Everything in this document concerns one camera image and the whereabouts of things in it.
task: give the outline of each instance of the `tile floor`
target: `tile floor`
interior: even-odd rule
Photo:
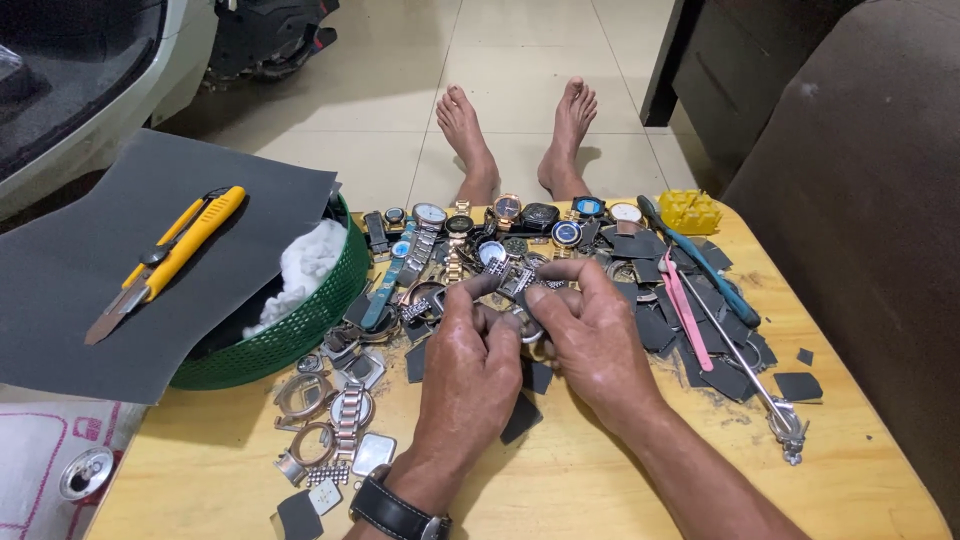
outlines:
[[[710,165],[683,110],[637,117],[673,0],[342,0],[339,40],[289,81],[199,97],[160,129],[340,173],[351,209],[447,204],[462,165],[436,124],[438,92],[468,91],[501,189],[548,201],[536,170],[566,80],[599,114],[578,165],[603,198],[696,187]]]

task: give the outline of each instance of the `leg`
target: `leg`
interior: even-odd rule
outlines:
[[[554,201],[571,201],[590,194],[573,162],[590,122],[597,115],[595,96],[580,77],[566,83],[554,119],[553,141],[537,169],[540,185],[550,192]]]
[[[437,123],[446,141],[467,166],[467,177],[457,191],[456,200],[468,200],[478,207],[493,204],[493,190],[500,173],[480,133],[476,110],[459,86],[448,86],[437,102]]]

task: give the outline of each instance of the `black watch strap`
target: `black watch strap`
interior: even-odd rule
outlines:
[[[431,534],[427,526],[433,516],[428,516],[405,503],[394,492],[373,477],[367,477],[357,490],[350,504],[354,517],[361,517],[396,540],[446,540],[450,537],[453,521],[442,518],[438,527],[432,527]]]

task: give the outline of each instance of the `hand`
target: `hand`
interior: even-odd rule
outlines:
[[[473,302],[495,289],[490,275],[451,285],[444,318],[427,341],[414,440],[387,478],[388,487],[424,512],[445,512],[514,410],[522,381],[520,320]]]
[[[634,314],[603,268],[593,259],[558,260],[543,265],[538,277],[580,284],[580,291],[531,285],[526,300],[550,334],[570,387],[607,429],[621,434],[631,416],[665,407]]]

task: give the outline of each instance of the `plastic basket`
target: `plastic basket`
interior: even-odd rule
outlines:
[[[363,232],[350,218],[347,243],[336,266],[297,309],[266,330],[198,359],[186,360],[170,385],[183,390],[216,390],[261,379],[294,363],[324,339],[363,290],[370,253]]]

